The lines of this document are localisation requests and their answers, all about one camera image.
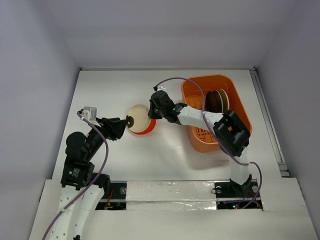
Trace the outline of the orange plate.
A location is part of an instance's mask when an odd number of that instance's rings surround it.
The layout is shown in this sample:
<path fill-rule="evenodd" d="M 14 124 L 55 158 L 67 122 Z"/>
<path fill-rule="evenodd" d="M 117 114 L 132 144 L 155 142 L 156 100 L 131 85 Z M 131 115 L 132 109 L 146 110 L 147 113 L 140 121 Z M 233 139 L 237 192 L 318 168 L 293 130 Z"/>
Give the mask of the orange plate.
<path fill-rule="evenodd" d="M 136 135 L 146 135 L 146 134 L 150 133 L 156 127 L 156 120 L 151 119 L 148 126 L 144 130 L 133 129 L 133 127 L 130 128 L 130 131 L 132 133 L 134 133 Z"/>

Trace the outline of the cream plate with black motif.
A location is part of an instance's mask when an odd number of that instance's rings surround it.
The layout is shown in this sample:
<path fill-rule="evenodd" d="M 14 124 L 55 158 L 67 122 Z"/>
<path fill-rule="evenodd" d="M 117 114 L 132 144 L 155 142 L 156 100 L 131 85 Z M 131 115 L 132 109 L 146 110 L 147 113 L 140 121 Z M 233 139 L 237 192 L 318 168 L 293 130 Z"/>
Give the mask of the cream plate with black motif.
<path fill-rule="evenodd" d="M 151 119 L 148 116 L 149 108 L 143 104 L 134 105 L 128 112 L 129 117 L 128 128 L 135 134 L 141 134 L 147 130 L 151 124 Z"/>

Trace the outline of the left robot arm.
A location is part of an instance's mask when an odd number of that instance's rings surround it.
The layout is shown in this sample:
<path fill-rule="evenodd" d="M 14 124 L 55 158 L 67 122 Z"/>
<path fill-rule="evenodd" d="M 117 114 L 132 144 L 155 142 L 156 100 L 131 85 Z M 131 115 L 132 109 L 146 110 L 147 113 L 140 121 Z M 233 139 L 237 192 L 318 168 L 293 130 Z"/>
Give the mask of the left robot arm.
<path fill-rule="evenodd" d="M 107 140 L 119 140 L 126 127 L 133 124 L 126 119 L 93 118 L 86 120 L 92 129 L 88 134 L 73 132 L 66 139 L 66 158 L 61 178 L 58 206 L 60 216 L 51 229 L 51 240 L 82 240 L 84 231 L 104 197 L 111 197 L 109 175 L 94 171 L 93 156 Z"/>

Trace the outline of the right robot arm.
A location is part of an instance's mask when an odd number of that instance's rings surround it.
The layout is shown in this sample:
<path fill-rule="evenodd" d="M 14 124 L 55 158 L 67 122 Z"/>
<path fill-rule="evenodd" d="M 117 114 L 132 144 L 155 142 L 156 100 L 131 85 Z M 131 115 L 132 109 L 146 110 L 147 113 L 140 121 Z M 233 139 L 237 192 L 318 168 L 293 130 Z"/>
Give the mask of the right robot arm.
<path fill-rule="evenodd" d="M 239 197 L 245 195 L 252 181 L 247 159 L 247 146 L 251 133 L 234 111 L 212 113 L 185 103 L 175 104 L 163 90 L 154 92 L 149 101 L 149 118 L 155 120 L 164 118 L 173 124 L 209 131 L 221 150 L 228 155 L 231 192 Z"/>

